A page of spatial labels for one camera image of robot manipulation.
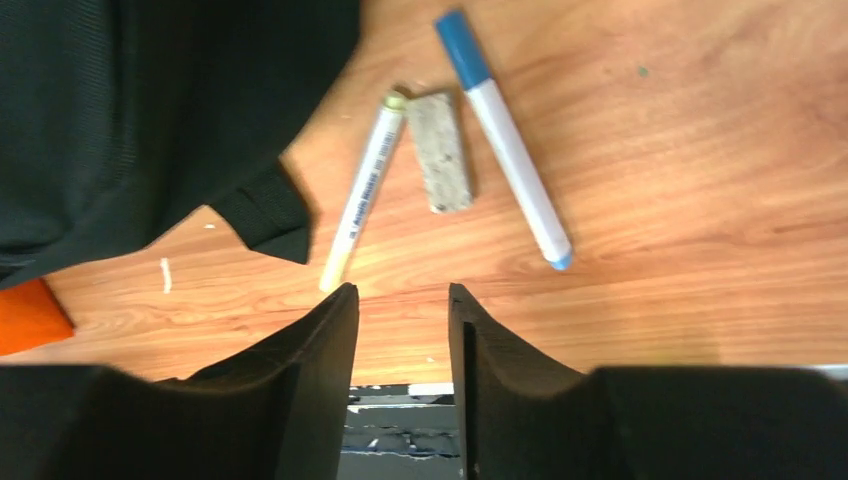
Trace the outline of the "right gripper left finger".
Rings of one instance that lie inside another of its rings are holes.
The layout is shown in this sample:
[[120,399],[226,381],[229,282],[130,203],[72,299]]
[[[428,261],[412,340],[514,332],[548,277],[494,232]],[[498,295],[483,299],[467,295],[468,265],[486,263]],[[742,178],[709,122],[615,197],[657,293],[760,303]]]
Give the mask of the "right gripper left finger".
[[333,479],[359,325],[337,288],[303,318],[190,377],[105,365],[1,369],[5,479]]

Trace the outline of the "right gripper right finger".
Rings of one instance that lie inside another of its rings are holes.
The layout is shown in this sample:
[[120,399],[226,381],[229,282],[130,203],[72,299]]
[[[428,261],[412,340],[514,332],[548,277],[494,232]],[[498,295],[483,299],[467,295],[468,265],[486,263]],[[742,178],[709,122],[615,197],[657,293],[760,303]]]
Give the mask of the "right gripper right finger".
[[812,369],[571,369],[449,288],[468,479],[843,479],[847,385]]

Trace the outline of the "yellow-green pencil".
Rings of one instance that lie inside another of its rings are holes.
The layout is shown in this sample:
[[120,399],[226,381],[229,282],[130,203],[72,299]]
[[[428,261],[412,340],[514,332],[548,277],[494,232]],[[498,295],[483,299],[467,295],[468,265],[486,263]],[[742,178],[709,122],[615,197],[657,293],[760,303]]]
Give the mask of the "yellow-green pencil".
[[382,99],[320,278],[324,292],[333,291],[343,279],[403,131],[407,103],[397,89]]

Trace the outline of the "black backpack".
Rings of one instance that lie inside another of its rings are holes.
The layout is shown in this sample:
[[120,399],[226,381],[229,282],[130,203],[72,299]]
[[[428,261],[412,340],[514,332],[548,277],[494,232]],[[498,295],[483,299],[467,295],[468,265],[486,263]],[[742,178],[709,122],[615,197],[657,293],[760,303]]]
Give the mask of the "black backpack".
[[197,208],[308,261],[279,162],[359,40],[357,1],[5,1],[1,285],[142,250]]

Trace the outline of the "white marker pen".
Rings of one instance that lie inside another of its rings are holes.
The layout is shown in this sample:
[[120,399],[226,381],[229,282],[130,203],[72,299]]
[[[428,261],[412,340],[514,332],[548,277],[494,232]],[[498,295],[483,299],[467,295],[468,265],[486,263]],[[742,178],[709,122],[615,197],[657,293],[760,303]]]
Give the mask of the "white marker pen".
[[571,242],[467,17],[456,8],[434,27],[544,259],[566,270],[573,260]]

